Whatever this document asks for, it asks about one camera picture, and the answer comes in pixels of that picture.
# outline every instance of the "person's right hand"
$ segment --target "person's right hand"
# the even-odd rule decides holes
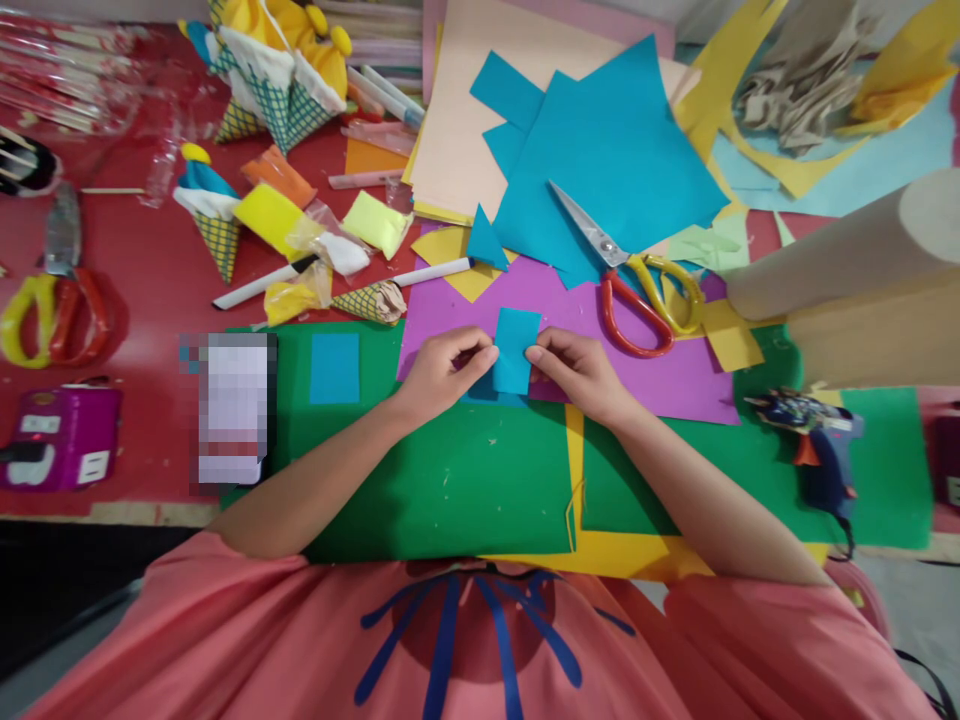
[[[527,348],[533,380],[546,376],[584,415],[607,427],[627,422],[640,404],[627,392],[599,340],[549,327]]]

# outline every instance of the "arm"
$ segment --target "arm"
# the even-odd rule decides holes
[[[490,336],[476,327],[430,338],[393,397],[244,495],[207,530],[249,557],[273,559],[301,552],[384,455],[452,407],[497,356]]]
[[[527,350],[527,359],[536,366],[534,379],[554,380],[585,415],[617,436],[715,573],[831,585],[783,523],[626,391],[600,341],[548,328]]]

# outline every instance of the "hand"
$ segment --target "hand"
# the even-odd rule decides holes
[[[420,427],[453,407],[499,355],[490,336],[475,326],[434,335],[420,346],[410,374],[390,401]]]
[[[563,388],[584,415],[612,427],[635,417],[640,403],[627,392],[599,340],[549,327],[527,348],[534,382],[545,377]]]

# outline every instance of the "green felt sheet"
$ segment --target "green felt sheet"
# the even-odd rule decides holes
[[[396,382],[403,322],[277,328],[276,472],[345,428]],[[316,333],[360,336],[360,403],[311,405]],[[459,403],[391,450],[307,548],[312,562],[411,560],[500,553],[568,552],[570,502],[564,407],[530,410]],[[246,492],[237,489],[225,505]]]
[[[805,542],[842,542],[835,520],[800,501],[799,472],[792,465],[796,436],[763,425],[745,395],[781,385],[799,387],[800,354],[783,325],[754,330],[764,365],[735,374],[741,426],[665,420]],[[866,422],[851,459],[859,500],[853,514],[858,544],[923,548],[929,541],[933,494],[916,391],[879,388],[843,393],[844,405]],[[586,421],[585,530],[678,534],[659,500],[606,429]]]

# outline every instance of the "scissor blade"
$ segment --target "scissor blade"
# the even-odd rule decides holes
[[[47,217],[44,270],[50,275],[70,276],[80,262],[80,204],[73,185],[61,183],[53,209]]]
[[[590,243],[590,247],[597,251],[597,254],[609,267],[623,265],[629,259],[630,254],[621,250],[620,246],[613,241],[613,238],[607,235],[603,228],[594,222],[593,218],[587,215],[586,211],[561,190],[553,180],[550,180],[549,183],[557,199],[560,200],[560,204],[563,205],[563,209],[566,210],[576,226],[580,228],[580,232]]]

